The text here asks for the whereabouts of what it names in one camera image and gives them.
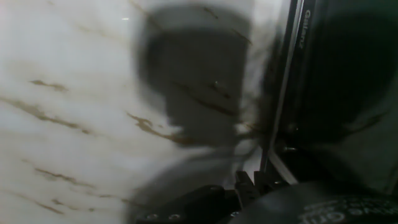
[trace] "marble surface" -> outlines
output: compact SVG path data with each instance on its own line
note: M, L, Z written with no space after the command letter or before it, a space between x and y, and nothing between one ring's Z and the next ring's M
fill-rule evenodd
M259 83L286 14L282 0L1 1L0 223L127 223L257 169Z

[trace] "screw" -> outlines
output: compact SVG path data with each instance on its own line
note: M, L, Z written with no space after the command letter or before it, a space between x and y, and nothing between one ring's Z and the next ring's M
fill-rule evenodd
M169 220L176 220L179 219L181 216L179 214L173 214L171 216L169 216Z
M239 215L239 212L233 212L233 213L231 213L231 217L236 217L237 215Z
M156 214L150 214L150 215L147 216L147 219L154 220L154 219L157 219L157 217L158 216Z

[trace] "brown marble vein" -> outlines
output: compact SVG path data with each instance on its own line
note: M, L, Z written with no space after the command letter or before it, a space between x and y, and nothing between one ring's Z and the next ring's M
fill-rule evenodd
M37 119L39 119L41 121L50 121L55 124L61 124L68 128L80 129L83 133L90 134L90 132L88 130L83 129L78 124L64 121L59 118L50 118L50 117L46 116L45 113L43 111L40 111L37 106L28 105L27 103L24 103L22 101L10 100L10 99L6 99L3 97L0 97L0 101L8 103L15 108L18 108L26 113L29 113L30 115L35 116Z
M204 7L203 8L203 10L205 11L205 12L208 12L211 16L213 16L215 19L218 19L218 16L213 12L213 10L211 10L210 8L208 8L208 7Z
M163 30L162 26L159 25L156 20L150 16L150 14L145 11L138 3L136 3L134 0L129 0L129 3L138 11L140 11L141 13L143 13L145 16L147 16L147 20L154 25L156 28L158 28L159 30Z
M206 107L206 108L208 108L208 109L217 111L217 112L219 112L219 113L228 115L228 116L235 116L235 115L236 115L233 111L227 110L226 108L223 108L223 107L221 107L221 106L219 106L219 105L217 105L217 104L215 104L215 103L208 103L208 102L205 102L205 101L203 101L203 100L201 100L201 99L199 99L199 98L193 96L193 95L192 95L192 91L191 91L191 89L189 89L189 87L187 87L187 86L185 86L185 85L182 85L182 84L179 84L179 83L176 83L176 82L173 82L173 83L174 83L175 85L177 85L177 86L178 86L182 91L184 91L190 98L192 98L193 100L195 100L195 101L196 101L197 103L199 103L200 105L202 105L202 106L204 106L204 107Z
M130 118L135 119L138 122L138 123L136 123L136 126L138 126L141 130L143 130L147 133L153 134L155 136L158 136L158 137L161 137L164 139L171 140L171 141L179 143L179 144L189 145L189 144L194 143L194 140L192 140L190 138L181 138L181 137L176 136L175 134L162 134L162 133L159 133L158 131L153 130L152 129L153 124L148 119L139 118L139 117L131 115L129 113L127 113L127 115Z
M253 45L253 43L247 37L245 37L243 34L238 32L236 29L231 29L231 31L234 32L238 37L240 37L243 40L245 40L246 42L248 42L250 45Z
M30 81L31 83L35 85L42 85L42 86L47 86L47 87L52 87L55 91L68 91L64 86L59 85L59 84L46 84L42 80L33 80Z
M70 210L74 210L74 211L76 211L76 210L78 210L77 208L75 208L75 207L73 207L73 206L69 206L69 205L65 205L64 203L62 203L62 202L60 202L58 199L53 199L53 200L51 200L54 204L56 204L56 205L63 205L63 206L65 206L65 207L67 207L67 208L69 208Z
M11 192L11 191L9 191L9 190L7 190L7 192L9 192L9 193L11 193L11 194L13 194L13 195L15 195L15 196L18 196L18 197L20 197L20 198L23 198L23 199L25 199L25 200L29 200L29 201L35 203L36 205L38 205L38 206L40 206L40 207L42 207L42 208L44 208L44 209L47 209L47 210L49 210L49 211L51 211L51 212L53 212L53 213L56 213L56 214L59 214L59 215L63 215L63 214L64 214L64 213L61 212L60 210L57 210L57 209L52 208L52 207L50 207L50 206L44 205L44 204L42 204L42 203L40 203L40 202L38 202L38 201L36 201L36 200L34 200L34 199L31 199L31 198L29 198L29 197L26 197L25 195L22 195L22 194L19 194L19 193L15 193L15 192Z
M67 176L62 175L62 174L53 174L53 173L51 173L49 171L38 169L38 168L35 168L35 171L37 173L39 173L40 175L43 175L44 177L46 177L48 180L61 179L61 180L64 180L64 181L69 182L69 183L71 183L73 185L76 185L76 186L83 186L83 187L89 187L89 188L95 189L94 185L86 184L84 182L79 182L73 177L67 177Z

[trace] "white marble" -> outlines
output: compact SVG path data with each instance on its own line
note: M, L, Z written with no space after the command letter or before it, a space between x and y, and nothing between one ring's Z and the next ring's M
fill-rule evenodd
M176 24L151 15L190 4L208 9ZM259 97L264 61L285 24L282 0L0 2L1 224L125 223L128 201L137 208L151 207L203 184L228 185L237 167L258 166L258 150L240 164L256 148L252 139L236 147L202 144L187 149L177 144L191 140L173 134L180 127L170 124L164 96L138 75L146 21L157 24L155 34L192 24L245 29L232 18L217 16L211 10L216 7L252 24L245 37L250 49L241 101L242 108L251 109L237 115L245 133L243 124L257 121L250 100ZM224 114L192 99L187 102L235 125ZM209 128L202 131L212 132ZM162 196L172 184L174 192Z

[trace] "galanz logo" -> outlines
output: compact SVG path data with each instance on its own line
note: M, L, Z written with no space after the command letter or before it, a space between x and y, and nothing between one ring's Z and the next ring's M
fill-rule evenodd
M299 43L299 47L301 49L304 48L304 40L305 40L305 35L307 34L310 17L311 17L311 11L310 10L305 11L303 29L301 30L301 37L300 37L300 43Z

